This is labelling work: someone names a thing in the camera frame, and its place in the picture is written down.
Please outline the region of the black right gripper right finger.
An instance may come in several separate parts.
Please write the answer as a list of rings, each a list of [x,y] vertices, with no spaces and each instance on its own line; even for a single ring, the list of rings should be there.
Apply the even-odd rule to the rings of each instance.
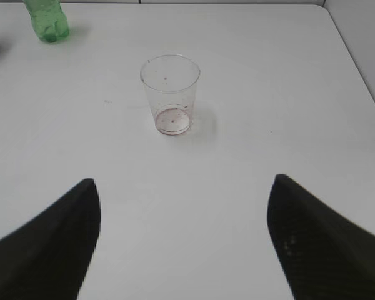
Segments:
[[[267,227],[294,299],[375,299],[375,235],[285,174],[274,178]]]

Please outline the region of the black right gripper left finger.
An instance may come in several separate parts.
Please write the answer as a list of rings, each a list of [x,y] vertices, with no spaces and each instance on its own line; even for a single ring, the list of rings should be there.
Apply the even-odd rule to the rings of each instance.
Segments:
[[[0,239],[0,299],[77,299],[100,227],[98,190],[86,178]]]

